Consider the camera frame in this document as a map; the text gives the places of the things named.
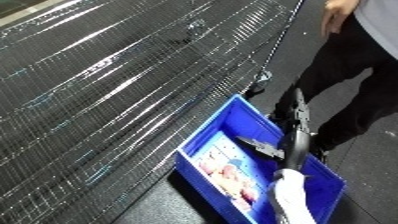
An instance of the hand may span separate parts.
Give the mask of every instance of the hand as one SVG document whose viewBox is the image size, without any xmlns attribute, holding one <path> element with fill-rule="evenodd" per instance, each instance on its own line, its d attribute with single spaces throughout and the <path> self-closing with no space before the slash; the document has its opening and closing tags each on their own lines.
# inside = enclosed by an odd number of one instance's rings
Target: hand
<svg viewBox="0 0 398 224">
<path fill-rule="evenodd" d="M 327 0 L 322 18 L 322 36 L 340 33 L 341 26 L 355 10 L 360 0 Z"/>
</svg>

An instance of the metal wire mesh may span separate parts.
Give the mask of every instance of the metal wire mesh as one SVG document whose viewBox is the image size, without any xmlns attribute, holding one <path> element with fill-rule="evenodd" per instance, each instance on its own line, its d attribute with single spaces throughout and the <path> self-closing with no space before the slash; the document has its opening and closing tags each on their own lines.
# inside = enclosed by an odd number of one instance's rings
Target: metal wire mesh
<svg viewBox="0 0 398 224">
<path fill-rule="evenodd" d="M 246 90 L 288 16 L 273 1 L 74 0 L 1 30 L 0 222 L 111 222 Z"/>
</svg>

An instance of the small parts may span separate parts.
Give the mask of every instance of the small parts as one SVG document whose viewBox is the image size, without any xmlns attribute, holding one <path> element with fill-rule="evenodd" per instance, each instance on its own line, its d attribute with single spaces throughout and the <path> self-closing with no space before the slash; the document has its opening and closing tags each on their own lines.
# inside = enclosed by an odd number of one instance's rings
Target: small parts
<svg viewBox="0 0 398 224">
<path fill-rule="evenodd" d="M 209 175 L 226 195 L 233 199 L 235 206 L 242 211 L 251 210 L 253 202 L 259 198 L 259 193 L 254 186 L 255 181 L 239 171 L 233 164 L 221 165 L 214 153 L 199 162 L 199 167 Z"/>
</svg>

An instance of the person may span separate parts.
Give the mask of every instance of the person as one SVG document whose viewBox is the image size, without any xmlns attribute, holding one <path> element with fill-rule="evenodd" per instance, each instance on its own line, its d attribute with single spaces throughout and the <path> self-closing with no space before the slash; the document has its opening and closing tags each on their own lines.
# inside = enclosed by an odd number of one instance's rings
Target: person
<svg viewBox="0 0 398 224">
<path fill-rule="evenodd" d="M 283 126 L 296 88 L 301 89 L 308 103 L 329 87 L 372 68 L 372 74 L 362 81 L 352 101 L 313 136 L 310 152 L 322 162 L 326 162 L 330 150 L 398 111 L 397 12 L 397 0 L 326 2 L 321 32 L 328 39 L 269 117 Z"/>
</svg>

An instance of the metal tool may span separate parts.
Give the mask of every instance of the metal tool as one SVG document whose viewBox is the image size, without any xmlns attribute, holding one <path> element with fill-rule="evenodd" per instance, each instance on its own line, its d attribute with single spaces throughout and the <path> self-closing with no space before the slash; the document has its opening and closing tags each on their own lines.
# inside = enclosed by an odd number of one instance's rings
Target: metal tool
<svg viewBox="0 0 398 224">
<path fill-rule="evenodd" d="M 268 143 L 259 142 L 256 139 L 249 139 L 242 136 L 237 136 L 236 138 L 251 146 L 256 152 L 261 153 L 267 158 L 277 161 L 285 159 L 285 152 L 283 150 L 276 149 Z"/>
<path fill-rule="evenodd" d="M 285 136 L 279 141 L 278 146 L 259 142 L 256 139 L 249 139 L 237 136 L 241 142 L 251 146 L 257 153 L 264 157 L 274 159 L 279 162 L 279 167 L 300 171 L 305 162 L 306 155 L 310 147 L 310 130 L 308 127 L 309 109 L 304 101 L 304 96 L 300 89 L 294 91 L 288 114 Z"/>
</svg>

